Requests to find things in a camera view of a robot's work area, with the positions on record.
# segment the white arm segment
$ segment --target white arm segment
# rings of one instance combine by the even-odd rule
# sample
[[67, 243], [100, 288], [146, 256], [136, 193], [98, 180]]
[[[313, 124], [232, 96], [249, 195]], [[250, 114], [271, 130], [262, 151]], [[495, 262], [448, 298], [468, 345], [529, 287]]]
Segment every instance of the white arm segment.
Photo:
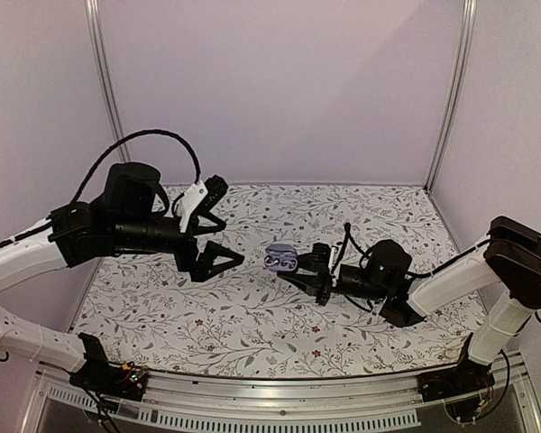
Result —
[[422, 318], [443, 305], [500, 279], [483, 257], [484, 245], [432, 277], [413, 281], [407, 304]]
[[186, 233], [188, 223], [190, 222], [190, 216], [195, 211], [200, 202], [206, 197], [208, 191], [206, 190], [205, 182], [202, 180], [199, 183], [193, 183], [184, 192], [179, 202], [176, 205], [175, 212], [177, 217], [180, 217], [180, 232]]
[[[408, 294], [409, 306], [419, 316], [426, 317], [472, 291], [500, 282], [483, 257], [487, 248], [486, 244], [432, 277], [413, 281]], [[528, 309], [516, 299], [511, 299], [509, 292], [505, 291], [485, 322], [473, 333], [468, 349], [469, 359], [481, 365], [492, 363], [504, 345], [534, 313], [534, 309]]]
[[[43, 219], [25, 232], [46, 223]], [[58, 246], [48, 240], [51, 234], [48, 228], [0, 249], [0, 292], [36, 275], [67, 267]]]
[[[24, 232], [43, 226], [43, 219]], [[42, 273], [67, 267], [60, 249], [48, 240], [52, 229], [0, 249], [0, 292]], [[0, 307], [0, 351], [57, 365], [75, 372], [86, 362], [78, 336], [56, 332], [18, 318]]]
[[77, 372], [86, 362], [82, 340], [18, 318], [0, 307], [0, 351]]
[[527, 322], [534, 309], [528, 309], [505, 291], [481, 327], [472, 335], [469, 359], [474, 363], [489, 365], [499, 351]]

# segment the table surface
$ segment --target table surface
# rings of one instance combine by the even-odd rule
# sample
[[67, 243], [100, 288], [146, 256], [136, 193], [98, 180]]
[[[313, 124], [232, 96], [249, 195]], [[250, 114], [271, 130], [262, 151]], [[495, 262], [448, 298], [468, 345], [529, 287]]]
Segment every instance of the table surface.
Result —
[[[180, 188], [167, 188], [174, 198]], [[201, 236], [245, 255], [244, 264], [192, 283], [167, 254], [106, 258], [74, 332], [98, 336], [114, 361], [152, 369], [233, 377], [301, 378], [393, 373], [456, 360], [484, 320], [477, 294], [410, 328], [387, 324], [334, 295], [325, 307], [262, 266], [269, 244], [392, 238], [434, 268], [455, 254], [426, 193], [411, 187], [233, 186], [214, 209], [223, 233]], [[357, 264], [347, 250], [343, 263]]]

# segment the purple toy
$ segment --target purple toy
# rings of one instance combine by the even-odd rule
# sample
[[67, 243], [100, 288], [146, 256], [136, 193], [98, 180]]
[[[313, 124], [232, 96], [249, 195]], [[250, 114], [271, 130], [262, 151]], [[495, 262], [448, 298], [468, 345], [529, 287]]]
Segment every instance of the purple toy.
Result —
[[265, 249], [264, 267], [272, 272], [294, 272], [298, 267], [297, 250], [291, 245], [272, 244]]

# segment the white wall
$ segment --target white wall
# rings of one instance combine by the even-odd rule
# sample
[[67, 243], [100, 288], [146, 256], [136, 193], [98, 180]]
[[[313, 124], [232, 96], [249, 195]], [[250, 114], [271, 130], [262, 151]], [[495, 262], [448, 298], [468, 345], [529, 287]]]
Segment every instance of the white wall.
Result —
[[[501, 214], [541, 231], [541, 0], [479, 2], [472, 44], [436, 187], [462, 247]], [[541, 325], [532, 322], [519, 344], [541, 400]]]
[[[100, 3], [126, 133], [177, 131], [231, 181], [424, 183], [462, 1]], [[134, 158], [192, 179], [149, 143]]]
[[[112, 142], [85, 15], [80, 1], [0, 0], [0, 240], [68, 203]], [[27, 281], [0, 305], [65, 329], [90, 269]], [[0, 433], [17, 431], [34, 369], [15, 355], [0, 364]]]

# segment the vertical metal pole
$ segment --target vertical metal pole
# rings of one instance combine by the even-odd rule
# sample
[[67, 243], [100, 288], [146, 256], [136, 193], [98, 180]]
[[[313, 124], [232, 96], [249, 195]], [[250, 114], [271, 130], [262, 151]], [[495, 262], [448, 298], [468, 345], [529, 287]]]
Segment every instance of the vertical metal pole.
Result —
[[441, 129], [435, 146], [435, 151], [433, 153], [431, 166], [428, 174], [426, 175], [425, 189], [430, 195], [433, 195], [433, 190], [435, 189], [439, 171], [441, 170], [441, 163], [445, 157], [445, 150], [449, 142], [451, 130], [453, 129], [454, 116], [459, 103], [459, 96], [461, 95], [461, 89], [463, 88], [463, 78], [467, 69], [469, 52], [471, 51], [472, 31], [475, 24], [476, 6], [476, 0], [465, 0], [453, 81], [451, 82], [449, 98], [447, 99], [445, 114], [443, 116], [443, 122], [441, 123]]
[[[110, 79], [110, 70], [108, 69], [108, 59], [106, 57], [105, 43], [102, 35], [102, 24], [100, 22], [100, 13], [98, 10], [97, 0], [85, 0], [87, 8], [88, 29], [90, 30], [90, 40], [92, 41], [92, 50], [98, 78], [100, 80], [100, 88], [105, 100], [106, 113], [108, 114], [108, 122], [112, 130], [115, 140], [124, 137], [123, 126], [118, 113], [116, 104], [115, 92]], [[126, 144], [117, 149], [120, 161], [127, 162], [131, 160], [130, 153]]]

